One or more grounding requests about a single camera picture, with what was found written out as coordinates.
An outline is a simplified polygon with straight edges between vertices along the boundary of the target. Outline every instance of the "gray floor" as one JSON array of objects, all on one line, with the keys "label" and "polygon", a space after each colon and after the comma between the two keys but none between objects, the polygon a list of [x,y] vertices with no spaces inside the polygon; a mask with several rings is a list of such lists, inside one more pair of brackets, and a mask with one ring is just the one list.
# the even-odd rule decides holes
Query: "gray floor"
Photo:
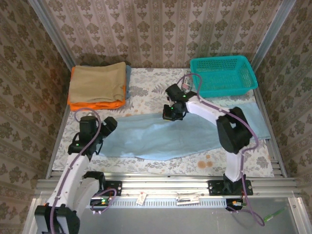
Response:
[{"label": "gray floor", "polygon": [[[254,211],[265,217],[288,205],[281,199],[252,199]],[[225,209],[108,209],[102,215],[85,210],[80,234],[296,234],[292,212],[258,226],[250,214],[230,214]]]}]

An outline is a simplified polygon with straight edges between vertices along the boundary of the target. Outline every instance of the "teal basket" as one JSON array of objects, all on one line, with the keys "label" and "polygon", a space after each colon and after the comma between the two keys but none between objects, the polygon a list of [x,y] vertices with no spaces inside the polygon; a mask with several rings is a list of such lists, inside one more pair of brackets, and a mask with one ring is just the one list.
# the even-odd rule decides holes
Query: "teal basket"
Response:
[{"label": "teal basket", "polygon": [[[242,55],[191,60],[191,72],[202,77],[199,94],[203,98],[244,95],[258,87],[247,58]],[[199,78],[193,76],[198,89]]]}]

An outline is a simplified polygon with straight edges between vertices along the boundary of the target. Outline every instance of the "patterned wallpaper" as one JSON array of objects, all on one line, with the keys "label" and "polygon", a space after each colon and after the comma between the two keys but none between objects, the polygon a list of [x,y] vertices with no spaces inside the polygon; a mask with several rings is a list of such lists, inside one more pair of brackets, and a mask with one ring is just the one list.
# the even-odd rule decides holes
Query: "patterned wallpaper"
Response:
[{"label": "patterned wallpaper", "polygon": [[281,0],[46,0],[76,64],[184,68],[256,53]]},{"label": "patterned wallpaper", "polygon": [[312,1],[297,0],[256,72],[290,176],[312,220]]},{"label": "patterned wallpaper", "polygon": [[69,71],[26,0],[0,1],[0,233],[18,234],[44,178]]}]

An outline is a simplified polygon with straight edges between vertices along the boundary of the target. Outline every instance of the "white label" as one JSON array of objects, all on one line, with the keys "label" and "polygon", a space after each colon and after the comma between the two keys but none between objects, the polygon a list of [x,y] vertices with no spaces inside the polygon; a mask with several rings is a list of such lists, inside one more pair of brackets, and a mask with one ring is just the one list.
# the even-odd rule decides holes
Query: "white label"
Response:
[{"label": "white label", "polygon": [[136,200],[136,203],[142,206],[145,201],[146,196],[147,194],[145,192],[141,192],[140,195],[138,196],[138,199]]}]

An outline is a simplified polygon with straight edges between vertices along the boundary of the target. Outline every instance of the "stack of folded towels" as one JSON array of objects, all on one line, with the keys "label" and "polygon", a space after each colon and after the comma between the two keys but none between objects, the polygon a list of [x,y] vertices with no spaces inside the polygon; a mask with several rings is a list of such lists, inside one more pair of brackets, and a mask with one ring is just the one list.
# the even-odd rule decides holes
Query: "stack of folded towels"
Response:
[{"label": "stack of folded towels", "polygon": [[116,109],[125,104],[126,63],[105,67],[76,66],[72,69],[67,104],[72,111],[89,107]]}]

